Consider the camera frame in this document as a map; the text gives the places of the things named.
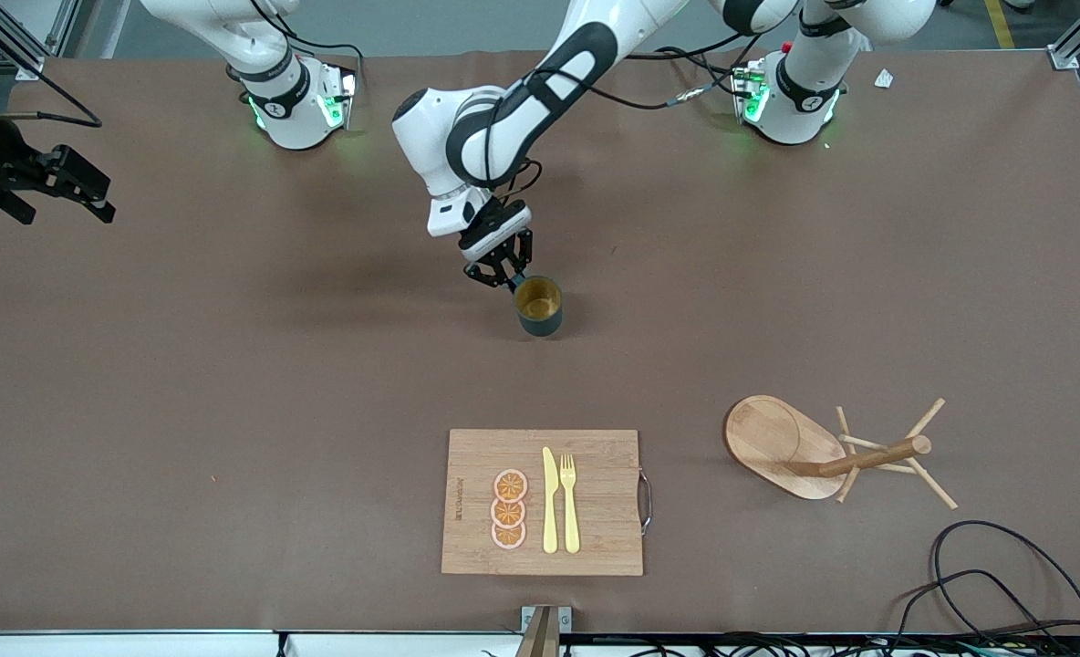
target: orange slice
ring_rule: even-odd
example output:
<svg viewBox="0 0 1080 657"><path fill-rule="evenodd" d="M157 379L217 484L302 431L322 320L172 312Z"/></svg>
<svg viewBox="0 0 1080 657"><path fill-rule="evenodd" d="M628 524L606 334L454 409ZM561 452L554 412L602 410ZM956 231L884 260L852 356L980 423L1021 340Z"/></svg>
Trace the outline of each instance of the orange slice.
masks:
<svg viewBox="0 0 1080 657"><path fill-rule="evenodd" d="M505 529L519 527L519 523L524 521L524 512L523 501L503 501L502 499L497 499L490 504L490 521L497 527Z"/></svg>
<svg viewBox="0 0 1080 657"><path fill-rule="evenodd" d="M524 499L528 492L528 479L519 470L503 470L496 474L494 483L496 498L508 504Z"/></svg>
<svg viewBox="0 0 1080 657"><path fill-rule="evenodd" d="M527 536L527 529L524 527L525 525L519 525L519 527L505 529L503 527L492 525L490 527L490 540L496 541L496 545L498 545L499 548L516 549L524 545L524 537Z"/></svg>

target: table surface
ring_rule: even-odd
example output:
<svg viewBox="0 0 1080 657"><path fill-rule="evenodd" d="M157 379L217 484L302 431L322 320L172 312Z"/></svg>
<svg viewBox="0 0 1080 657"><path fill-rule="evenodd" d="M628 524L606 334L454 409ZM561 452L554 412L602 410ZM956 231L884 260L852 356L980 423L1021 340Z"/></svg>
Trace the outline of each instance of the table surface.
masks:
<svg viewBox="0 0 1080 657"><path fill-rule="evenodd" d="M1025 53L868 54L812 144L729 98L590 97L537 143L532 270L566 323L427 237L390 133L426 84L507 83L537 54L367 62L356 133L272 147L219 62L50 62L106 120L27 124L113 178L103 226L0 214L0 629L497 629L572 604L581 631L881 631L935 534L1014 527L1080 582L1080 93ZM883 66L895 76L881 91ZM656 102L694 78L627 62ZM14 108L60 108L24 86ZM939 395L915 478L848 502L737 465L724 417L771 394L900 440ZM640 578L440 573L451 428L638 429L654 519ZM1078 616L1024 549L969 531L1043 617ZM975 620L1016 620L960 587ZM956 631L935 603L919 631Z"/></svg>

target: yellow fork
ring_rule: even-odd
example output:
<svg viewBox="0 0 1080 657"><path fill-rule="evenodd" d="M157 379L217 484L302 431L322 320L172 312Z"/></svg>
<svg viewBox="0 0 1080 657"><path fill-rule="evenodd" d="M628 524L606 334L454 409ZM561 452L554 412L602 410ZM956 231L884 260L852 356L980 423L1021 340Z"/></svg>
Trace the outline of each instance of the yellow fork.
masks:
<svg viewBox="0 0 1080 657"><path fill-rule="evenodd" d="M577 524L577 502L572 501L572 486L577 485L572 454L561 455L561 485L565 487L565 549L576 554L581 550L581 528Z"/></svg>

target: yellow knife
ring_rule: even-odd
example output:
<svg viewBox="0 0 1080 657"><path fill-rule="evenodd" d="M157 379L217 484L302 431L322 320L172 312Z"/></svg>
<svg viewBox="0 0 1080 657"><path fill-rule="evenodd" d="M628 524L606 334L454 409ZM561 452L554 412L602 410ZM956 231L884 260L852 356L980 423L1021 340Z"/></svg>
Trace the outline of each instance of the yellow knife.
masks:
<svg viewBox="0 0 1080 657"><path fill-rule="evenodd" d="M551 448L543 448L543 550L556 552L556 511L553 498L561 490L561 474L556 471L556 458Z"/></svg>

